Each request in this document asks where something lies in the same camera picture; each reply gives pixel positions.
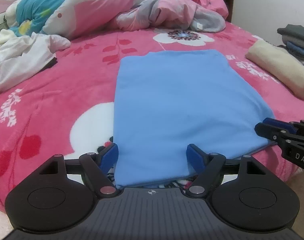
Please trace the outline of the white plush toy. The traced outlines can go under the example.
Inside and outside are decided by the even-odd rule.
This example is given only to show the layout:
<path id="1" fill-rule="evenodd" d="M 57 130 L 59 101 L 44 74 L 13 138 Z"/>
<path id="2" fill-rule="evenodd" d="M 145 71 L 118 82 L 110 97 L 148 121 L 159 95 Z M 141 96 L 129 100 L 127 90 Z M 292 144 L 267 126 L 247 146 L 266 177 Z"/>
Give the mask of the white plush toy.
<path id="1" fill-rule="evenodd" d="M 6 21 L 6 24 L 9 28 L 14 27 L 17 25 L 17 20 L 16 20 L 16 11 L 17 11 L 17 6 L 20 3 L 21 0 L 16 0 L 13 2 L 5 11 L 4 14 L 4 19 Z"/>

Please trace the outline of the stack of dark folded clothes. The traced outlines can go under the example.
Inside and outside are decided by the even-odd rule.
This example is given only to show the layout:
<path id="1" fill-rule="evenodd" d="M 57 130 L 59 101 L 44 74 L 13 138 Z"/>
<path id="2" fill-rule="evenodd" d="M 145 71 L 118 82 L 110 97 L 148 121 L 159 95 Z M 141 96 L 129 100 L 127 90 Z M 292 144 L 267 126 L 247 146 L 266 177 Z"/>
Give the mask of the stack of dark folded clothes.
<path id="1" fill-rule="evenodd" d="M 302 25 L 288 24 L 278 28 L 285 49 L 304 65 L 304 27 Z"/>

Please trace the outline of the pink grey white duvet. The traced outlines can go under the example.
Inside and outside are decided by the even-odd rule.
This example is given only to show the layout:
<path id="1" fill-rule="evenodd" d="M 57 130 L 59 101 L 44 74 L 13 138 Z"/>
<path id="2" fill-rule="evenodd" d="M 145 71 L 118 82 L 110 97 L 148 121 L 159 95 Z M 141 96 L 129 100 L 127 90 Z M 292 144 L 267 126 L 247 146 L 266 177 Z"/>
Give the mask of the pink grey white duvet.
<path id="1" fill-rule="evenodd" d="M 225 28 L 223 0 L 64 0 L 41 31 L 73 39 L 99 29 L 151 27 L 217 33 Z"/>

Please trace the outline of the cream fleece cloth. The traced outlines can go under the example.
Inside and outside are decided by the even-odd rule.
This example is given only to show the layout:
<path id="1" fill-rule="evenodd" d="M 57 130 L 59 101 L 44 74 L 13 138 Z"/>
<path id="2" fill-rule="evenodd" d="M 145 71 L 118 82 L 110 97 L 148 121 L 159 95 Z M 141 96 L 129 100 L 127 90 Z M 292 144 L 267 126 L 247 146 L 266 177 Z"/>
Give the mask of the cream fleece cloth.
<path id="1" fill-rule="evenodd" d="M 0 47 L 12 38 L 17 37 L 12 30 L 2 29 L 0 31 Z"/>

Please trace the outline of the white crumpled sheet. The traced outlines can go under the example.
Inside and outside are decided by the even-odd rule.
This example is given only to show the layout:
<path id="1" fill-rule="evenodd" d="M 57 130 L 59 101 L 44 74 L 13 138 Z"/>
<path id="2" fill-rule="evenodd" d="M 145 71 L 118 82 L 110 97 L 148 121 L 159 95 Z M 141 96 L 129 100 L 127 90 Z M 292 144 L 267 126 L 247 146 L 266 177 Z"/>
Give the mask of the white crumpled sheet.
<path id="1" fill-rule="evenodd" d="M 0 92 L 4 92 L 40 72 L 70 40 L 60 35 L 33 33 L 13 37 L 0 47 Z"/>

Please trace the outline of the black garment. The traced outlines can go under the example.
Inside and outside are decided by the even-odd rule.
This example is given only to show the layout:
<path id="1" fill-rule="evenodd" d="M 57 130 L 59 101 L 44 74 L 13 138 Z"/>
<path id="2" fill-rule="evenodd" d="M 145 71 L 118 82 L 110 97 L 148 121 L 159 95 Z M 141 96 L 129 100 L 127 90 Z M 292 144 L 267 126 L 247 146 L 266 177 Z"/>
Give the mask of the black garment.
<path id="1" fill-rule="evenodd" d="M 56 63 L 57 63 L 57 58 L 54 57 L 40 71 L 42 72 L 46 69 L 52 68 Z"/>

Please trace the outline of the folded beige garment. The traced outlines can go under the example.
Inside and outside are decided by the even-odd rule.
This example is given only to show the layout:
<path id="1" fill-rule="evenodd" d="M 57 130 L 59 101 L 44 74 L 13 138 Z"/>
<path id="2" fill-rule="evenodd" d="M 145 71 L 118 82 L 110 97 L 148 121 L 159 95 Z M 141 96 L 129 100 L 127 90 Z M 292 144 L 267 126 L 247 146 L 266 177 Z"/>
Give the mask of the folded beige garment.
<path id="1" fill-rule="evenodd" d="M 266 70 L 304 100 L 304 65 L 285 49 L 257 40 L 245 57 Z"/>

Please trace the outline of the light blue t-shirt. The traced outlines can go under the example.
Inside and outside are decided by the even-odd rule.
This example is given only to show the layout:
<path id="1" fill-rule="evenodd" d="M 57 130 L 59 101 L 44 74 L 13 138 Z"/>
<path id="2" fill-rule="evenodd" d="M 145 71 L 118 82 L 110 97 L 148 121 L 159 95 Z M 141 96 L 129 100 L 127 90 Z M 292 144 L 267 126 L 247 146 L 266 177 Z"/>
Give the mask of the light blue t-shirt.
<path id="1" fill-rule="evenodd" d="M 127 56 L 114 100 L 115 183 L 150 186 L 192 176 L 189 144 L 228 159 L 258 152 L 269 142 L 255 125 L 273 115 L 216 50 Z"/>

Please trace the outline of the teal floral quilt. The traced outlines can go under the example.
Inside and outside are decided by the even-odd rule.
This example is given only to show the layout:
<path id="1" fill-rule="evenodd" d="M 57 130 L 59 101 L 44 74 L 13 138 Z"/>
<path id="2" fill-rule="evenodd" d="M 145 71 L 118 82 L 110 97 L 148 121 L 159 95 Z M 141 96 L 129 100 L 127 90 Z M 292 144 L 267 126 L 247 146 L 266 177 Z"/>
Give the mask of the teal floral quilt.
<path id="1" fill-rule="evenodd" d="M 42 33 L 48 18 L 65 0 L 21 0 L 15 13 L 15 26 L 9 29 L 16 36 Z"/>

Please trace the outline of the pink floral fleece blanket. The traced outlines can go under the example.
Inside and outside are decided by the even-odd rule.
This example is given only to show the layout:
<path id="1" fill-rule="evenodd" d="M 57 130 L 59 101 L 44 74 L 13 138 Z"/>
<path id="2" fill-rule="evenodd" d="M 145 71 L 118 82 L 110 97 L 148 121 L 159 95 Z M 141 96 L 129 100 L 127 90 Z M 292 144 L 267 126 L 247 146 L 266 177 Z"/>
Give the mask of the pink floral fleece blanket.
<path id="1" fill-rule="evenodd" d="M 94 151 L 113 129 L 120 60 L 150 52 L 215 49 L 283 121 L 304 119 L 304 100 L 245 58 L 257 37 L 227 24 L 215 34 L 149 29 L 74 40 L 57 63 L 0 93 L 0 210 L 7 194 L 55 153 Z"/>

